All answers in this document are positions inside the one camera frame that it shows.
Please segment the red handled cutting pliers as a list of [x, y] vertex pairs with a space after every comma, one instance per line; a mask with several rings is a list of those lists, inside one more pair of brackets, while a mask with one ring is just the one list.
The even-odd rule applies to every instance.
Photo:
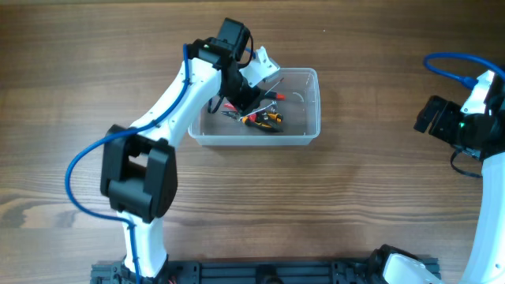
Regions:
[[266, 107], [241, 116], [234, 106], [230, 103], [226, 103], [225, 107], [228, 108], [228, 110], [223, 110], [221, 114], [239, 121], [248, 127], [259, 129], [266, 133], [281, 133], [283, 131], [283, 116], [277, 111], [277, 106], [277, 102], [272, 101]]

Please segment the black red screwdriver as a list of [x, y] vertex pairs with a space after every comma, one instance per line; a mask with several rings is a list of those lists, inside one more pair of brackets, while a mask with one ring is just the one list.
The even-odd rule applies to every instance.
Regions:
[[289, 95], [284, 95], [278, 92], [267, 92], [264, 95], [265, 99], [272, 99], [272, 100], [280, 100], [280, 101], [286, 101], [287, 99], [293, 99], [293, 98], [298, 98], [300, 99], [301, 102], [304, 102], [304, 98], [300, 93], [297, 92], [292, 92]]

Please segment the small silver wrench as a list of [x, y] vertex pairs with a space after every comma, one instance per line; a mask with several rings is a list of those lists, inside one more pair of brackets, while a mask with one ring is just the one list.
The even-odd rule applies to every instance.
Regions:
[[270, 110], [270, 111], [277, 111], [277, 108], [278, 108], [278, 104], [276, 101], [272, 100], [270, 104], [264, 106], [264, 107], [261, 107], [259, 109], [256, 109], [248, 114], [244, 114], [242, 115], [240, 118], [245, 118], [245, 117], [248, 117], [250, 115], [253, 115], [253, 114], [256, 114], [258, 112], [261, 112], [261, 111], [264, 111], [264, 110]]

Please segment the orange black long-nose pliers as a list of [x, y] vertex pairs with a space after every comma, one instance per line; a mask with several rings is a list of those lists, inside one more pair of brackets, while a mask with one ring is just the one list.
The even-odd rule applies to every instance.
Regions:
[[240, 114], [236, 111], [222, 111], [221, 114], [266, 133], [281, 133], [283, 131], [283, 116], [276, 112], [264, 110], [245, 118], [240, 118]]

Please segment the green handled screwdriver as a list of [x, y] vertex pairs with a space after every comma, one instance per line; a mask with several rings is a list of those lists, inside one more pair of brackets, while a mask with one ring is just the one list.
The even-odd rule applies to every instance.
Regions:
[[282, 83], [284, 81], [284, 77], [282, 77], [278, 82], [276, 82], [271, 88], [269, 88], [266, 92], [265, 92], [265, 96], [267, 96], [268, 93], [272, 92], [273, 89], [279, 85], [280, 83]]

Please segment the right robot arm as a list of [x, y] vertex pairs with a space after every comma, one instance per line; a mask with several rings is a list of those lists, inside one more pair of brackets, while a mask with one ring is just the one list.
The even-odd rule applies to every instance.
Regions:
[[504, 71], [493, 66], [467, 80], [465, 103], [434, 95], [417, 116], [415, 130], [428, 133], [482, 164], [477, 228], [462, 283], [504, 281]]

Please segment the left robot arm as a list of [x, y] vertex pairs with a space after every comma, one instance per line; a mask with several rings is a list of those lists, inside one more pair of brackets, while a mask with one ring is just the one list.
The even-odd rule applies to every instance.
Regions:
[[156, 104], [129, 128], [106, 134], [100, 191], [126, 221], [127, 254], [110, 269], [111, 283], [168, 283], [163, 216], [178, 187], [176, 147], [204, 104], [218, 96], [245, 115], [259, 107], [264, 91], [242, 73], [251, 32], [224, 20], [216, 37], [183, 46], [178, 75]]

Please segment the clear plastic container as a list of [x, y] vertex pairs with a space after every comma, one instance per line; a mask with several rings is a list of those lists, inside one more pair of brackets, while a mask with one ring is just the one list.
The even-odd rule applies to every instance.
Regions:
[[[259, 83], [264, 90], [271, 88], [282, 77], [284, 81], [273, 92], [289, 95], [300, 93], [298, 98], [277, 101], [277, 111], [283, 116], [281, 133], [266, 133], [250, 128], [221, 112], [228, 110], [225, 104], [210, 114], [203, 107], [200, 116], [188, 128], [189, 135], [201, 146], [293, 146], [307, 145], [320, 134], [320, 88], [317, 73], [310, 68], [281, 68], [271, 82]], [[265, 99], [260, 107], [270, 104]]]

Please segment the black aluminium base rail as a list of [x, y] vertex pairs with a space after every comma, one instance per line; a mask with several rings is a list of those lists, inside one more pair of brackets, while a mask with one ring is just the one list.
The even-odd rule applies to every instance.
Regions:
[[143, 276], [140, 282], [143, 284], [385, 283], [379, 272], [370, 275], [367, 273], [366, 262], [366, 259], [238, 263], [166, 261], [159, 275]]

